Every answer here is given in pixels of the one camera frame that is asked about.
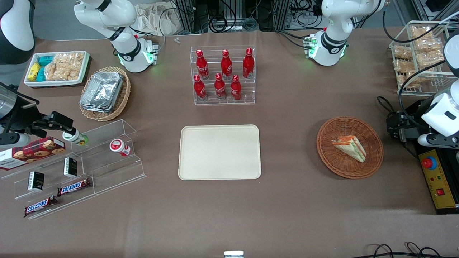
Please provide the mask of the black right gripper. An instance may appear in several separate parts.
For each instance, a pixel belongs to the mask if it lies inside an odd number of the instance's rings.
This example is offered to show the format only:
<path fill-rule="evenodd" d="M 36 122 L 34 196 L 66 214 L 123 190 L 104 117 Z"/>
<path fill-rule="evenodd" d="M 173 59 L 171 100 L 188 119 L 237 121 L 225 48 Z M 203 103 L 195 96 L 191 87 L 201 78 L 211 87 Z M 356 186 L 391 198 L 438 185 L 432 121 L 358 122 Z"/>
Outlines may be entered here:
<path fill-rule="evenodd" d="M 73 120 L 57 111 L 39 112 L 39 101 L 17 93 L 2 93 L 2 133 L 47 134 L 45 129 L 72 131 Z"/>

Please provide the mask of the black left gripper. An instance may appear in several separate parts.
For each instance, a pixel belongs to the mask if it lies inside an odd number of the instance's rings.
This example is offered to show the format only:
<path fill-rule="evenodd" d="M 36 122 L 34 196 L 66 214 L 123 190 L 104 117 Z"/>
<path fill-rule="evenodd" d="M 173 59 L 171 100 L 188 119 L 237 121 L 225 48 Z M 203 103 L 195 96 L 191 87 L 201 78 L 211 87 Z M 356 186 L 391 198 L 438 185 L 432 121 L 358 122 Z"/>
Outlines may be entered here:
<path fill-rule="evenodd" d="M 386 130 L 393 139 L 413 142 L 426 133 L 426 127 L 413 124 L 404 113 L 389 113 L 386 117 Z"/>

